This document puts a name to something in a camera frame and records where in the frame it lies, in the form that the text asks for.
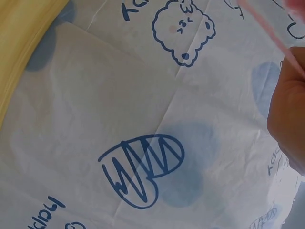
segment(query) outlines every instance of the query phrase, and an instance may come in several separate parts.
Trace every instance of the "crease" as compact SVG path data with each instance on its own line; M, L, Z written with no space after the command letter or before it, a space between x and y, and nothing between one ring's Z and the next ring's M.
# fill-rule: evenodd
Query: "crease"
M171 106L171 104L172 104L173 98L174 98L174 96L176 95L178 89L179 89L179 87L177 87L177 88L175 89L175 91L174 91L174 93L173 93L173 96L172 96L172 98L171 98L171 100L170 100L170 102L169 102L169 104L168 104L168 106L167 106L167 108L166 108L166 111L164 112L164 115L162 116L162 118L161 118L161 120L160 120L160 122L159 122L159 124L158 124L158 127L156 128L154 134L156 134L156 133L158 132L158 130L160 129L160 125L161 125L161 123L162 123L164 117L166 116L166 114L167 114L167 112L168 112L168 110L169 110L169 108L170 108L170 106ZM145 154L143 154L143 156L141 157L141 162L142 162L142 160L143 160L144 157L145 157ZM121 207L121 205L122 205L123 202L124 202L123 199L121 199L121 200L120 200L120 203L119 203L119 205L118 205L118 207L117 207L117 209L115 210L115 213L114 213L113 219L112 219L112 220L113 220L112 226L114 226L115 218L117 217L117 215L118 215L118 213L119 213L119 210L120 210L120 207Z
M89 26L87 27L87 29L86 29L85 31L88 31L88 29L89 29L89 28L91 27L91 25L93 24L96 15L100 12L100 10L105 6L105 4L106 4L107 2L108 2L108 0L106 0L106 1L99 7L99 9L96 11L96 13L92 16L92 20L91 20Z

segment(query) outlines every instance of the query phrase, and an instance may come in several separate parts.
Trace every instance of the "finger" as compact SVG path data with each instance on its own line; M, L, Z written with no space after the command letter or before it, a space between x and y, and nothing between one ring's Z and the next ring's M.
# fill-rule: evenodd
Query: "finger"
M305 47L292 47L290 51L295 56L299 64L305 69ZM287 81L300 81L305 83L305 79L301 74L291 65L291 63L284 58L279 83Z
M282 146L279 145L280 150L286 155L289 160L289 166L298 172L300 175L305 175L303 167L286 151Z

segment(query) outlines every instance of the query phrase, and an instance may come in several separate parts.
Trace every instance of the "cartoon face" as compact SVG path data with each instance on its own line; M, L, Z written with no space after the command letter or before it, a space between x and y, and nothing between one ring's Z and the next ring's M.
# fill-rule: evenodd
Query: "cartoon face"
M157 11L153 36L180 66L191 67L198 52L216 35L215 24L192 0L171 0Z

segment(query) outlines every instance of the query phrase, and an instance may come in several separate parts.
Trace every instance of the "blue ink drawing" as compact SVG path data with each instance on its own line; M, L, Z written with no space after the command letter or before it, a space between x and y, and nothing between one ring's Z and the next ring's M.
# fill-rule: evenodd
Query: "blue ink drawing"
M249 229L272 229L275 220L279 217L282 208L279 205L274 205L274 207L268 211L265 215L256 219L249 227Z
M242 8L239 6L239 4L236 2L236 0L223 0L225 4L230 7L232 10L239 10L241 16L244 19L244 14Z
M264 62L252 70L253 97L259 112L266 119L279 76L280 68L274 62Z
M27 63L26 70L36 72L43 69L44 66L50 61L55 52L56 47L56 26L62 24L64 21L73 22L75 19L75 6L72 1L64 7L57 19L48 28L43 38L37 45L29 62Z
M137 209L147 209L156 203L159 189L154 180L175 171L183 160L184 148L180 141L164 134L122 141L98 159L103 162L103 172L113 190ZM153 189L153 194L147 194L148 188Z
M86 229L86 227L79 222L67 223L65 229Z
M203 171L219 156L219 138L201 122L178 123L161 131L179 139L187 154L178 170L156 181L160 196L171 207L188 207L203 194Z
M281 2L279 0L271 0L271 1L274 2L274 4L280 7L281 9L285 10L285 8L282 6L283 1ZM297 40L301 40L305 38L304 30L302 31L302 29L298 27L299 24L296 23L296 21L292 18L290 14L288 14L288 17L292 21L287 27L287 31L289 35Z
M199 41L194 40L187 51L183 51L183 44L194 38L200 24L204 31ZM216 35L215 24L204 14L192 0L170 0L159 9L152 21L154 39L161 44L164 50L171 53L172 58L179 66L191 67L198 58L198 52Z

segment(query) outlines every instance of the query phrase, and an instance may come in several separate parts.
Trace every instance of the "white plastic bag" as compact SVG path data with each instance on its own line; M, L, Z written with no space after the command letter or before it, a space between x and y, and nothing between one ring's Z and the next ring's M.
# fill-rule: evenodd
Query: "white plastic bag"
M233 1L70 2L0 132L1 228L279 229L282 58Z

